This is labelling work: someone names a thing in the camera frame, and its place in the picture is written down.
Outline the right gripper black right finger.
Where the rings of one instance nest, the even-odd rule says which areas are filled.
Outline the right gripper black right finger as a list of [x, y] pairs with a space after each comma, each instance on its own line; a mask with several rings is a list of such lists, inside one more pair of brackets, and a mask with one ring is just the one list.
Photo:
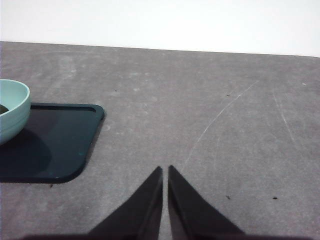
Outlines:
[[173, 166], [168, 167], [168, 210], [174, 236], [243, 236]]

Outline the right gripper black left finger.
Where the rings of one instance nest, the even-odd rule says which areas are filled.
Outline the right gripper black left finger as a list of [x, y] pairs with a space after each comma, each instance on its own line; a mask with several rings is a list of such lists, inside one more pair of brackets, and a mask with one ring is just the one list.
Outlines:
[[132, 196], [90, 236], [158, 236], [163, 210], [163, 170], [156, 167]]

